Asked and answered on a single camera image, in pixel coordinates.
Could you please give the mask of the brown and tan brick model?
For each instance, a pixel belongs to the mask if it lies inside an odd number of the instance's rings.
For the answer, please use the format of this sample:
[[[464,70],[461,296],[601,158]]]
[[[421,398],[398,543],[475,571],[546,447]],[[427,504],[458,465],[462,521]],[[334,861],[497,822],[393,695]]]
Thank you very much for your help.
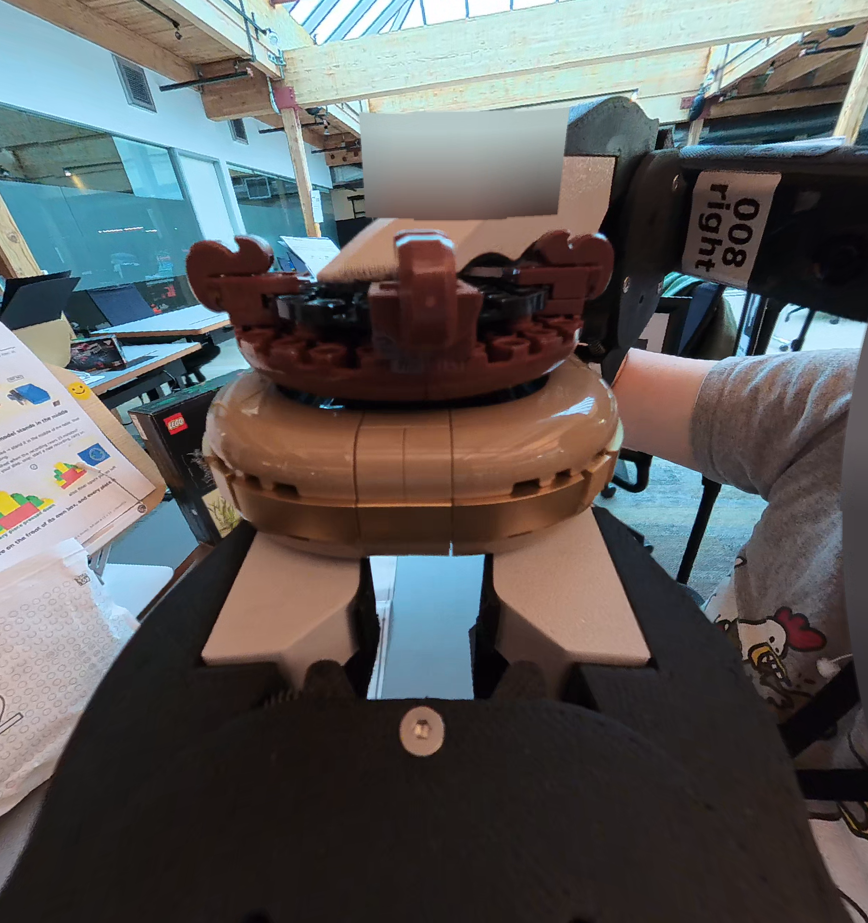
[[[191,287],[252,369],[209,409],[221,493],[259,533],[343,558],[494,553],[584,513],[623,439],[576,356],[611,243],[555,229],[461,257],[409,228],[389,247],[388,268],[310,281],[255,237],[193,245]]]

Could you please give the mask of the white sheet on easel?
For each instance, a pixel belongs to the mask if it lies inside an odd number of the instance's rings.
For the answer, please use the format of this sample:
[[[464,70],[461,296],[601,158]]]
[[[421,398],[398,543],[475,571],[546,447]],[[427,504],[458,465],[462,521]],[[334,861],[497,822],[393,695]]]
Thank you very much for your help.
[[[278,241],[289,253],[294,266],[303,268],[314,279],[340,253],[338,245],[325,237],[280,236]]]

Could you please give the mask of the printed instruction sheet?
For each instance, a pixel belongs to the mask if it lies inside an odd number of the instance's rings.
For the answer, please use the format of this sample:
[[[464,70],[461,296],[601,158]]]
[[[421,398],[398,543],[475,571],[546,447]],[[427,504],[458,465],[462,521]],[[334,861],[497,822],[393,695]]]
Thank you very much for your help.
[[[0,572],[66,540],[86,549],[151,488],[0,322]]]

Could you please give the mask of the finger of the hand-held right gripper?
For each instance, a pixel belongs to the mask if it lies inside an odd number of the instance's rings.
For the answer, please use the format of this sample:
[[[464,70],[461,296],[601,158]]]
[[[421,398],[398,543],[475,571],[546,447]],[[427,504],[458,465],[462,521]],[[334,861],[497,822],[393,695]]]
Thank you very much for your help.
[[[572,237],[599,231],[607,212],[614,157],[566,157],[557,214],[484,221],[375,219],[317,273],[320,283],[380,282],[394,279],[398,260],[394,239],[402,232],[435,230],[451,240],[456,269],[473,259],[498,254],[517,260],[540,237],[564,230]]]

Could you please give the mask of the white background table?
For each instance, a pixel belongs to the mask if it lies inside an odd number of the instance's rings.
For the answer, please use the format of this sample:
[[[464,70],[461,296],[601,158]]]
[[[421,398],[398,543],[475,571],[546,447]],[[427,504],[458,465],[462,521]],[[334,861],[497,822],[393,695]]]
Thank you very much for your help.
[[[231,339],[233,331],[228,314],[197,304],[101,329],[92,335],[115,336],[127,344],[197,341],[206,338],[220,342]]]

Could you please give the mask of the wall air vent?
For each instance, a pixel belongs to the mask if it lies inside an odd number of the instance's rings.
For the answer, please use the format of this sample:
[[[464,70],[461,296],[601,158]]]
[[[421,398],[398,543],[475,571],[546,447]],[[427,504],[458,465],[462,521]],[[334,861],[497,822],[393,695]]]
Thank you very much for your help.
[[[115,53],[113,62],[128,104],[147,112],[156,112],[156,103],[144,68]]]

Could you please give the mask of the white numbered parts bag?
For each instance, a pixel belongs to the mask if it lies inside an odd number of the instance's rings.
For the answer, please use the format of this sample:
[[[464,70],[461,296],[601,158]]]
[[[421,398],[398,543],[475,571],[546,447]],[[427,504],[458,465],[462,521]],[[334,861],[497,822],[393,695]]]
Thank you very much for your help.
[[[0,817],[53,774],[137,628],[74,539],[0,572]]]

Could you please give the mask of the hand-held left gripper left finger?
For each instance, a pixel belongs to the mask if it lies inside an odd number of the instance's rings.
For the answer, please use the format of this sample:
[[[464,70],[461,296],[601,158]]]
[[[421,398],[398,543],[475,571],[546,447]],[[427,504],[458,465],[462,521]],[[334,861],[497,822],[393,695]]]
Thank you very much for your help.
[[[257,534],[201,657],[208,666],[272,664],[295,691],[312,664],[330,661],[366,698],[379,640],[369,559],[309,555]]]

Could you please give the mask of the black folded board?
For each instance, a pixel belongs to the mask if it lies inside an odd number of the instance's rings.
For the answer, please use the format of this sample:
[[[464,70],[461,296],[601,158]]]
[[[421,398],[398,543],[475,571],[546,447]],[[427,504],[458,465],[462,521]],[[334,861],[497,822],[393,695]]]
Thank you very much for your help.
[[[79,282],[70,271],[8,279],[1,300],[1,323],[19,330],[60,319]]]

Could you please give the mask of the black brick set box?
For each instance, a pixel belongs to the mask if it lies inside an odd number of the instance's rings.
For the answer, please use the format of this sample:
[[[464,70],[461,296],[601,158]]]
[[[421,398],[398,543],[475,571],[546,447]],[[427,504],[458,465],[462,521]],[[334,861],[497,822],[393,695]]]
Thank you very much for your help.
[[[233,371],[129,410],[146,452],[202,544],[218,543],[240,521],[232,502],[220,495],[202,440],[211,402],[241,375],[242,370]]]

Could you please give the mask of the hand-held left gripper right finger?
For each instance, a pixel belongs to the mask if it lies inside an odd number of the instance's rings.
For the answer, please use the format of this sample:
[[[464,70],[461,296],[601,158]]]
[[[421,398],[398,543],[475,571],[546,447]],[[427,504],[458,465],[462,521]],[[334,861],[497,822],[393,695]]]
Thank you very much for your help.
[[[577,664],[653,663],[593,508],[486,556],[470,635],[474,696],[493,695],[513,663],[534,663],[550,696]]]

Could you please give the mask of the person's printed clothing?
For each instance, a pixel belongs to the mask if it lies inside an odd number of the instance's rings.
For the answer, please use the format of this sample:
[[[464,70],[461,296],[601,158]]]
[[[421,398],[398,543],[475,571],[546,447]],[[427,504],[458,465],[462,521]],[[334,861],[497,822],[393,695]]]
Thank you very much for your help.
[[[851,664],[841,511],[815,495],[773,499],[707,617],[737,646],[776,721],[794,717]],[[810,800],[809,825],[852,921],[868,921],[868,801]]]

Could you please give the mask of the person's right forearm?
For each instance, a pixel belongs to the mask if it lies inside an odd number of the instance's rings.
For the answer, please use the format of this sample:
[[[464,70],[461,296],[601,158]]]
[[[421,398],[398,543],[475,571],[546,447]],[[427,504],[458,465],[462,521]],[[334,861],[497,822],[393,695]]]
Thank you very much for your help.
[[[631,350],[613,392],[625,445],[767,502],[749,573],[840,570],[843,435],[859,349],[690,360]]]

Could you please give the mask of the small dark brick set box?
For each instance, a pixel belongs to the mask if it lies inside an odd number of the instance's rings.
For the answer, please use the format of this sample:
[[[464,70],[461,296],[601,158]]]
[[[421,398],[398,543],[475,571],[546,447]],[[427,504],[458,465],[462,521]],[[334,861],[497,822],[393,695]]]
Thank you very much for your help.
[[[115,335],[99,335],[71,340],[66,368],[76,371],[105,373],[128,367],[128,360]]]

